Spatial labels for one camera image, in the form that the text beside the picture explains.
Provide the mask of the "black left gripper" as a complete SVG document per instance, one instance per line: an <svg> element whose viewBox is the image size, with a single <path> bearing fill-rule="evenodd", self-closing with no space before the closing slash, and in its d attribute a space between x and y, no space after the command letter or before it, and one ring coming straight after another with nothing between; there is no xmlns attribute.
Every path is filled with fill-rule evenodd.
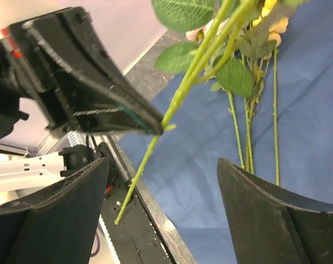
<svg viewBox="0 0 333 264"><path fill-rule="evenodd" d="M21 24L2 29L0 39L0 139L29 114L20 99L35 101L46 117L46 130L59 135L59 66Z"/></svg>

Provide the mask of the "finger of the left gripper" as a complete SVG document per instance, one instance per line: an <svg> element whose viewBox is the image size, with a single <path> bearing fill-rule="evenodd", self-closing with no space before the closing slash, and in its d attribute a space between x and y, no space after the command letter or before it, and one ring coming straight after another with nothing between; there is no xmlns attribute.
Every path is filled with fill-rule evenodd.
<svg viewBox="0 0 333 264"><path fill-rule="evenodd" d="M25 22L23 29L39 48L57 99L75 130L163 133L162 114L116 67L84 8L43 15Z"/></svg>

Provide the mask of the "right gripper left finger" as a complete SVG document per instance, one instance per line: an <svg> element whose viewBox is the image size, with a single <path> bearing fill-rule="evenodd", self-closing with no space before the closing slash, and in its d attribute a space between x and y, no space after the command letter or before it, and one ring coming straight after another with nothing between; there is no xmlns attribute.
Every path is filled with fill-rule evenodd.
<svg viewBox="0 0 333 264"><path fill-rule="evenodd" d="M99 158L0 206L0 263L88 263L108 177Z"/></svg>

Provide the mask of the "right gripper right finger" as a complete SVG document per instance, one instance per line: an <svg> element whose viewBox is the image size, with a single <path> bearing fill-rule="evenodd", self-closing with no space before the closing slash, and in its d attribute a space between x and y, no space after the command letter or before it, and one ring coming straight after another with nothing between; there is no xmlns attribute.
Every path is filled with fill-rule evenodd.
<svg viewBox="0 0 333 264"><path fill-rule="evenodd" d="M238 263L333 263L333 204L298 195L225 158L217 179Z"/></svg>

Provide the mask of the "blue wrapping paper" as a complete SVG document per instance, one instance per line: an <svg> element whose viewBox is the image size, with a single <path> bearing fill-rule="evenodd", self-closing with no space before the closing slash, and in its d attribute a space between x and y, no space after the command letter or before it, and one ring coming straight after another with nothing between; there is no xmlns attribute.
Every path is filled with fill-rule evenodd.
<svg viewBox="0 0 333 264"><path fill-rule="evenodd" d="M333 1L310 1L290 18L253 118L255 173L333 204ZM238 163L227 94L194 86L158 141L141 181L175 225L197 263L236 263L217 182L221 157Z"/></svg>

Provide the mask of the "cream white rose stem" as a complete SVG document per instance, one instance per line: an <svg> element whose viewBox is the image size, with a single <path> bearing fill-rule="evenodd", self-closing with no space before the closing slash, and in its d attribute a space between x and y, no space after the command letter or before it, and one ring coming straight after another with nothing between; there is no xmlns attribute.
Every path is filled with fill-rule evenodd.
<svg viewBox="0 0 333 264"><path fill-rule="evenodd" d="M235 26L243 25L245 20L250 18L252 12L254 12L258 6L260 6L259 1L240 1L239 6L233 11L229 20L225 24L224 28L221 30L219 35L215 38L214 41L212 39L216 36L220 23L222 22L226 12L230 8L231 1L223 1L219 11L216 13L214 18L214 22L211 24L208 32L205 34L204 40L202 41L200 47L198 48L195 57L193 58L186 74L179 86L179 88L174 93L172 101L163 117L162 127L165 130L170 130L174 126L169 125L171 118L174 116L175 112L179 109L186 95L195 84L198 79L200 72L205 68L205 64L211 58L211 56L215 53L218 46L223 42L225 37L229 35L230 31L233 30ZM114 221L115 225L119 225L125 209L127 207L130 198L133 196L133 191L137 185L137 182L142 175L144 168L148 159L150 158L160 136L154 136L149 143L146 153L142 159L142 162L137 170L135 177L132 179L132 184L126 194L126 197L123 201L122 207L118 213L116 220Z"/></svg>

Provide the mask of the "artificial flower bouquet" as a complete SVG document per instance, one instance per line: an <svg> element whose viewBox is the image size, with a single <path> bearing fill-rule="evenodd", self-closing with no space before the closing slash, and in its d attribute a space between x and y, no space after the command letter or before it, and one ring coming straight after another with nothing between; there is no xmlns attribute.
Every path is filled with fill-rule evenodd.
<svg viewBox="0 0 333 264"><path fill-rule="evenodd" d="M289 18L282 17L280 20L271 24L268 29L261 32L258 36L249 36L245 40L242 37L257 27L265 17L267 17L275 7L276 1L262 1L261 7L257 9L254 18L248 18L244 21L244 25L235 27L235 31L230 33L228 39L221 44L226 48L229 44L233 45L234 52L240 52L241 57L236 59L234 55L230 55L222 69L214 71L217 59L221 59L224 52L218 50L210 59L210 64L205 67L206 79L220 79L220 73L228 71L229 68L242 64L242 70L247 70L254 75L254 85L252 95L244 98L244 116L246 123L246 141L245 148L241 146L239 125L237 121L236 109L234 105L234 86L225 86L224 83L216 81L212 88L215 90L222 89L228 94L230 102L230 113L233 117L234 129L237 137L239 159L243 169L251 173L254 172L254 158L252 151L251 126L252 119L256 111L260 108L260 96L264 89L264 77L269 67L269 63L277 64L278 46L281 44L281 34L286 32Z"/></svg>

